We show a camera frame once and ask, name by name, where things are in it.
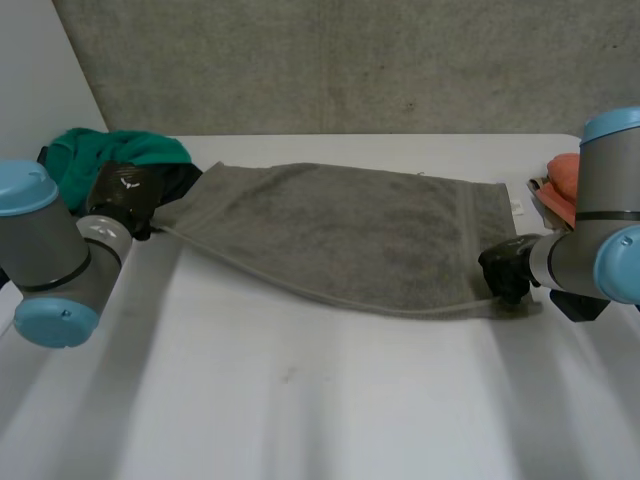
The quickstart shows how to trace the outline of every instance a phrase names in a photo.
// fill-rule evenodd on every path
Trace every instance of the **green cloth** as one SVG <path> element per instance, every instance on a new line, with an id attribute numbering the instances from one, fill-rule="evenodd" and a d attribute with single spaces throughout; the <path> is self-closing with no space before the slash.
<path id="1" fill-rule="evenodd" d="M 58 184 L 69 210 L 80 209 L 108 160 L 134 165 L 190 163 L 191 157 L 178 140 L 149 132 L 102 133 L 74 128 L 49 146 L 45 168 Z"/>

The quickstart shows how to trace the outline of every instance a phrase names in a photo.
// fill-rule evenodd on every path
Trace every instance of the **light blue joint cap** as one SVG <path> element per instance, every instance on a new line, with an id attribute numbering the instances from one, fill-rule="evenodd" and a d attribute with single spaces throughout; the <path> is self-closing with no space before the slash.
<path id="1" fill-rule="evenodd" d="M 30 160 L 0 161 L 0 217 L 35 212 L 58 196 L 58 187 L 42 165 Z"/>
<path id="2" fill-rule="evenodd" d="M 640 107 L 627 107 L 611 110 L 589 120 L 584 126 L 584 135 L 580 145 L 612 133 L 640 127 Z"/>
<path id="3" fill-rule="evenodd" d="M 24 300 L 14 317 L 16 330 L 36 345 L 47 348 L 77 347 L 98 326 L 98 314 L 65 298 L 39 297 Z"/>
<path id="4" fill-rule="evenodd" d="M 619 230 L 600 246 L 593 278 L 611 300 L 640 304 L 640 225 Z"/>

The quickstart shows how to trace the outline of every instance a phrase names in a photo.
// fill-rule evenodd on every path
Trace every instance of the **gray concrete background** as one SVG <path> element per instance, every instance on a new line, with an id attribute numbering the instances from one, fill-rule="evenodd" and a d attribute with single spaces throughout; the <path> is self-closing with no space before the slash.
<path id="1" fill-rule="evenodd" d="M 580 134 L 640 104 L 637 0 L 55 0 L 110 128 Z"/>

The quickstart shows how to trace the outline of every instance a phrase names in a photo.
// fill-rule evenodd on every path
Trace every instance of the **orange cloth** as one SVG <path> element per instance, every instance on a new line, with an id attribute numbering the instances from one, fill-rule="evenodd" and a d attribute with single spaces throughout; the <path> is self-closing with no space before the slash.
<path id="1" fill-rule="evenodd" d="M 580 155 L 577 153 L 563 153 L 547 164 L 549 181 L 553 184 L 556 192 L 574 207 L 578 197 L 579 166 Z"/>
<path id="2" fill-rule="evenodd" d="M 545 207 L 550 208 L 556 215 L 565 222 L 576 227 L 576 207 L 571 202 L 565 200 L 562 195 L 556 192 L 553 184 L 545 183 L 542 188 L 536 191 L 536 197 Z"/>

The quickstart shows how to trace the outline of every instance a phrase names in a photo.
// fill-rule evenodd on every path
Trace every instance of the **white table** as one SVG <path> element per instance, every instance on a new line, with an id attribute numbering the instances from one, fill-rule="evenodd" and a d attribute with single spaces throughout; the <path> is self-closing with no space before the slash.
<path id="1" fill-rule="evenodd" d="M 525 181 L 564 135 L 184 137 L 194 161 L 318 162 Z M 0 341 L 0 478 L 640 478 L 640 314 L 572 324 L 341 311 L 167 235 L 135 247 L 83 347 Z M 0 318 L 18 301 L 0 295 Z"/>

